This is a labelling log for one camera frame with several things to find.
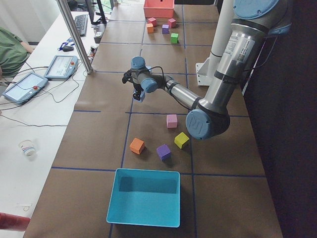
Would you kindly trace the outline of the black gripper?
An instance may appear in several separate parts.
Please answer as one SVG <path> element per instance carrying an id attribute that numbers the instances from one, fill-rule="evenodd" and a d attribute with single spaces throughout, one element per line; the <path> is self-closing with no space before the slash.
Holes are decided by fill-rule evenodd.
<path id="1" fill-rule="evenodd" d="M 133 87 L 134 87 L 133 99 L 134 100 L 139 100 L 140 99 L 140 94 L 144 90 L 142 89 L 140 84 L 133 83 Z"/>

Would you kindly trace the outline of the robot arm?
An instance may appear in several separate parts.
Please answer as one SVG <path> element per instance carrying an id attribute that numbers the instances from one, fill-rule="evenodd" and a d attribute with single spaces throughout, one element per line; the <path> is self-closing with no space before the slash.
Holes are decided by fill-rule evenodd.
<path id="1" fill-rule="evenodd" d="M 196 67 L 197 77 L 209 83 L 204 97 L 165 73 L 151 73 L 142 57 L 131 60 L 122 82 L 133 84 L 136 100 L 162 89 L 187 107 L 186 127 L 193 138 L 222 134 L 230 125 L 227 104 L 234 89 L 253 69 L 264 40 L 289 31 L 292 7 L 290 0 L 223 1 L 210 56 Z"/>

